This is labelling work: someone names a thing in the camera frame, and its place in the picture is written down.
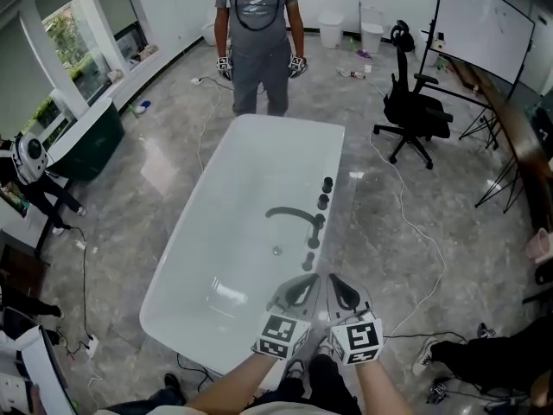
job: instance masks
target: hand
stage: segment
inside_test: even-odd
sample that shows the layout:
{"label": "hand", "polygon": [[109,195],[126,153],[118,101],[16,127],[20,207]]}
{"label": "hand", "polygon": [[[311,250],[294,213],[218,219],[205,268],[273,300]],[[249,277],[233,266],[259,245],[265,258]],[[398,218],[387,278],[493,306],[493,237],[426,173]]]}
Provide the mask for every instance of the hand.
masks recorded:
{"label": "hand", "polygon": [[291,79],[296,79],[308,70],[308,61],[305,57],[292,55],[288,67],[290,70],[289,77]]}
{"label": "hand", "polygon": [[232,63],[228,56],[219,57],[217,59],[217,70],[219,71],[221,77],[232,81]]}
{"label": "hand", "polygon": [[41,403],[41,394],[38,386],[31,387],[31,403],[33,405],[31,415],[46,415]]}

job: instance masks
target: pink object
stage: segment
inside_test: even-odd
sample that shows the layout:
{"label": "pink object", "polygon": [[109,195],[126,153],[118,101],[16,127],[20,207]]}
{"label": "pink object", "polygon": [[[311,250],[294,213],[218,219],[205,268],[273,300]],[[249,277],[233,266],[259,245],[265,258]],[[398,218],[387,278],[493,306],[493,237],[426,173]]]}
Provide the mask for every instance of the pink object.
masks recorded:
{"label": "pink object", "polygon": [[539,259],[550,251],[550,235],[541,228],[526,244],[526,256],[529,259]]}

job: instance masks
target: glove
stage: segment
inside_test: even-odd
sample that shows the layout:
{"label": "glove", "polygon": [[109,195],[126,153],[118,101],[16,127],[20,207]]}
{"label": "glove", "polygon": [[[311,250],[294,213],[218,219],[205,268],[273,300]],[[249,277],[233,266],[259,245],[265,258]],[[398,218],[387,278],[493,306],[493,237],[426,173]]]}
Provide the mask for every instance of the glove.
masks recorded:
{"label": "glove", "polygon": [[297,57],[292,55],[290,58],[290,64],[288,65],[290,70],[289,77],[291,79],[296,79],[302,75],[305,71],[308,70],[308,63],[304,58]]}
{"label": "glove", "polygon": [[217,70],[221,77],[232,81],[232,63],[229,57],[219,57],[217,59]]}

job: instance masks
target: faucet knob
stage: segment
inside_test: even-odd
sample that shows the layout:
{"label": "faucet knob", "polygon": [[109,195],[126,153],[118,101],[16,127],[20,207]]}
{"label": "faucet knob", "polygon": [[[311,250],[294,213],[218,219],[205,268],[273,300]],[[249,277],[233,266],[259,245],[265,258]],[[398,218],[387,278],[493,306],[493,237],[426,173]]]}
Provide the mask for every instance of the faucet knob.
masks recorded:
{"label": "faucet knob", "polygon": [[330,201],[330,199],[328,198],[328,195],[326,194],[322,194],[320,197],[319,197],[319,203],[317,204],[317,207],[321,210],[321,211],[324,211],[328,208],[328,202]]}
{"label": "faucet knob", "polygon": [[325,194],[330,194],[332,192],[333,185],[334,185],[334,182],[332,178],[328,176],[327,178],[325,178],[325,181],[322,185],[322,192],[324,192]]}

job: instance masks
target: desk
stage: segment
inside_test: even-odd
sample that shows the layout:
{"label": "desk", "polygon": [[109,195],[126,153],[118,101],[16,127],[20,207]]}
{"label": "desk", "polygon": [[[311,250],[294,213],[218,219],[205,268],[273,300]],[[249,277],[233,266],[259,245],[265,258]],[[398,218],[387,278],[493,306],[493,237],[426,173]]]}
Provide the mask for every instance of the desk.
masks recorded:
{"label": "desk", "polygon": [[553,197],[550,190],[553,173],[545,151],[524,113],[495,89],[484,71],[476,67],[472,67],[472,70],[511,148],[514,166],[517,167],[512,186],[516,185],[517,178],[522,180],[534,230],[543,227],[553,232]]}
{"label": "desk", "polygon": [[112,100],[99,100],[48,150],[48,169],[70,180],[89,182],[107,164],[123,134]]}

